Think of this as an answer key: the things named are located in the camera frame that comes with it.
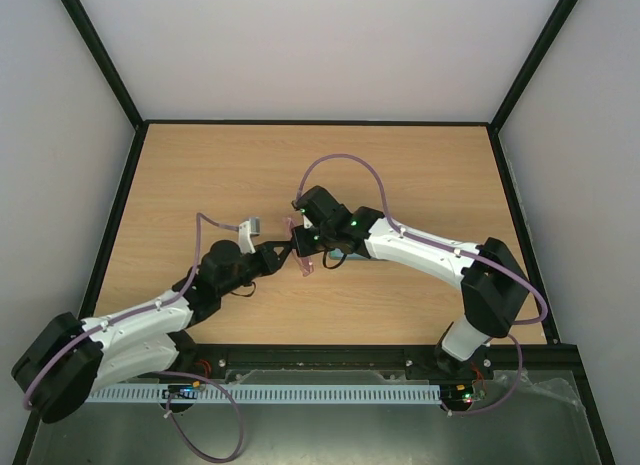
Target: gray floor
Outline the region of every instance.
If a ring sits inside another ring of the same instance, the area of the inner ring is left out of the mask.
[[[520,391],[498,410],[467,418],[448,418],[437,406],[245,405],[247,442],[234,463],[599,463],[584,412],[556,390]],[[29,464],[204,463],[162,415],[158,405],[87,404],[40,428]],[[179,420],[207,453],[223,456],[235,445],[229,406],[196,405]]]

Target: robotic arm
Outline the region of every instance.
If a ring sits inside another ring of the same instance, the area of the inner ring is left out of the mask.
[[[30,400],[42,420],[51,423],[66,417],[92,391],[107,385],[148,372],[186,369],[193,362],[195,344],[184,330],[219,310],[226,294],[277,272],[292,251],[309,257],[339,249],[344,254],[395,261],[461,290],[465,313],[449,326],[436,347],[438,367],[450,374],[482,344],[507,335],[528,293],[468,256],[483,255],[524,277],[499,240],[489,238],[477,245],[404,226],[398,232],[382,212],[360,207],[352,213],[319,186],[302,195],[293,207],[303,214],[304,225],[292,229],[289,241],[254,246],[251,236],[258,234],[258,222],[244,222],[239,227],[239,244],[215,242],[180,297],[188,278],[153,300],[117,314],[77,320],[65,313],[54,318],[12,369],[24,391],[70,341],[96,327],[102,330],[80,341],[36,383]],[[452,254],[409,236],[468,253]],[[112,325],[117,318],[121,320]]]

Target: wooden tabletop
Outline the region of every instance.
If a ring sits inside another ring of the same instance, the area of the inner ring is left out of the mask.
[[[296,216],[290,203],[303,173],[329,153],[351,153],[373,165],[400,222],[464,241],[499,238],[522,263],[483,127],[155,124],[95,314],[147,301],[183,278],[193,260],[198,211],[234,225],[259,216],[263,233],[255,243],[284,239],[282,220]],[[315,184],[351,210],[381,209],[373,178],[355,162],[320,165],[307,188]],[[202,237],[204,251],[216,240],[236,239],[206,224]],[[330,271],[317,258],[315,265],[303,278],[288,260],[277,274],[257,280],[252,298],[225,297],[222,309],[189,333],[199,343],[435,344],[462,314],[459,291],[406,266],[348,260]],[[529,297],[520,318],[536,314]],[[545,343],[539,324],[516,327],[514,335]]]

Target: black cable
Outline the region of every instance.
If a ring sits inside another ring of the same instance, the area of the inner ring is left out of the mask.
[[[244,297],[244,298],[253,297],[253,294],[256,293],[256,288],[258,288],[258,286],[256,285],[256,282],[251,282],[251,285],[253,285],[253,290],[251,290],[250,293],[243,295],[242,293],[231,292],[231,295],[235,295],[236,297]]]
[[[347,254],[343,253],[342,257],[340,258],[340,261],[336,265],[333,265],[332,267],[329,267],[329,266],[327,266],[327,255],[329,255],[329,250],[325,250],[324,253],[322,254],[322,266],[324,268],[326,268],[327,270],[335,270],[340,265],[342,265],[344,263],[344,261],[347,259]]]

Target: white slotted strip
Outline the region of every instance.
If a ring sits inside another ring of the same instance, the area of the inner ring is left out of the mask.
[[[255,404],[440,404],[437,385],[224,385],[238,403]],[[87,403],[159,403],[168,385],[121,383],[92,393]],[[216,388],[183,392],[175,403],[226,403]]]

